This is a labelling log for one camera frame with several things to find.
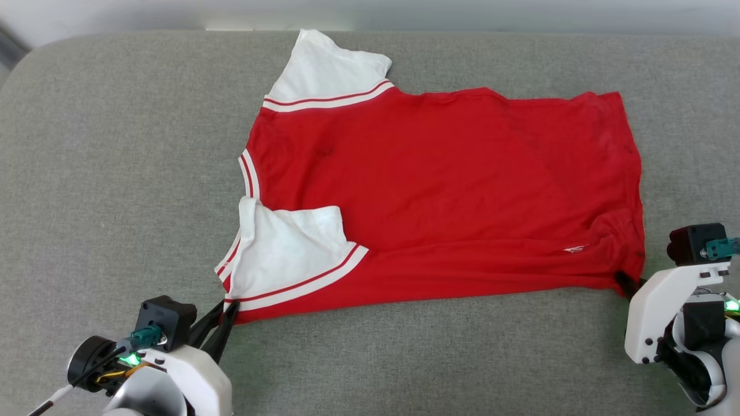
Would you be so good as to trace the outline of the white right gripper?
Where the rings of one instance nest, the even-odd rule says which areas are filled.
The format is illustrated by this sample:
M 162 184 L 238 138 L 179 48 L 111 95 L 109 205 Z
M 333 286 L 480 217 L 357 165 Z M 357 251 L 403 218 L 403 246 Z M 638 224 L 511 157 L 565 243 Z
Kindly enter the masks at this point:
M 614 281 L 630 301 L 624 341 L 627 356 L 635 363 L 653 362 L 658 338 L 693 292 L 721 284 L 729 267 L 729 262 L 674 267 L 656 272 L 644 285 L 641 279 L 617 271 Z

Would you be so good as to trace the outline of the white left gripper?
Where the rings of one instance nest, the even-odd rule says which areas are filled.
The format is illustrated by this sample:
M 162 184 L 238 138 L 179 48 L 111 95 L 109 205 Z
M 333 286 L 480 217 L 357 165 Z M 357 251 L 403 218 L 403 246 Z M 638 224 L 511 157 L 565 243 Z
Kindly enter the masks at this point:
M 143 371 L 150 372 L 150 380 L 159 373 L 147 401 L 156 404 L 161 415 L 187 415 L 188 408 L 195 415 L 233 415 L 232 382 L 219 363 L 239 310 L 240 300 L 228 302 L 225 311 L 222 300 L 190 328 L 189 347 L 145 350 L 143 360 L 150 366 Z

